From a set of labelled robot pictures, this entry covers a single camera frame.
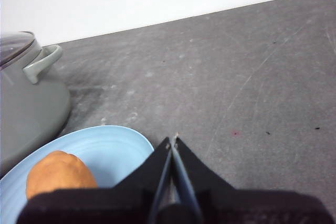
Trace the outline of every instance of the pot lid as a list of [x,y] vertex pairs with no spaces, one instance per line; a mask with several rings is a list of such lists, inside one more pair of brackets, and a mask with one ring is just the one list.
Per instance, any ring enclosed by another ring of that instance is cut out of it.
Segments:
[[0,66],[20,55],[34,42],[34,40],[34,34],[28,31],[1,33]]

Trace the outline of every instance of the light blue plate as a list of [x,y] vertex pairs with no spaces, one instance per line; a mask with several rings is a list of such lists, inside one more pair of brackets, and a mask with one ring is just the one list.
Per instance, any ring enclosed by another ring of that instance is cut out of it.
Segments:
[[139,132],[114,125],[72,132],[44,145],[0,180],[1,224],[16,223],[27,202],[28,172],[55,150],[76,155],[89,167],[99,187],[112,187],[139,167],[153,152],[153,147]]

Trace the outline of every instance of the gray pot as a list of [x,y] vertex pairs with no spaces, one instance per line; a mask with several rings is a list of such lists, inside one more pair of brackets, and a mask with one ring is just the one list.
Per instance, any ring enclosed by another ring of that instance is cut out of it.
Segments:
[[52,66],[57,45],[41,48],[29,32],[1,34],[1,177],[57,134],[70,95]]

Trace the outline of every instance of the pot handle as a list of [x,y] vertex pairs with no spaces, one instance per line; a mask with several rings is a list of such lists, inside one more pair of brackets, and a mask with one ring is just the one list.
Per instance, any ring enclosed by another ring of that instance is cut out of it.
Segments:
[[63,50],[59,45],[46,46],[43,47],[43,50],[48,54],[46,57],[23,68],[23,72],[32,84],[36,84],[38,82],[38,74],[54,64],[61,58],[63,53]]

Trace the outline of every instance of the gray countertop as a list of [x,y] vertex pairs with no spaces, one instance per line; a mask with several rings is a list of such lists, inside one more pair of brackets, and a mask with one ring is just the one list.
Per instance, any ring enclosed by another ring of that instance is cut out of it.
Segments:
[[271,1],[61,46],[72,98],[61,135],[124,125],[156,147],[179,132],[233,186],[312,194],[336,217],[336,0]]

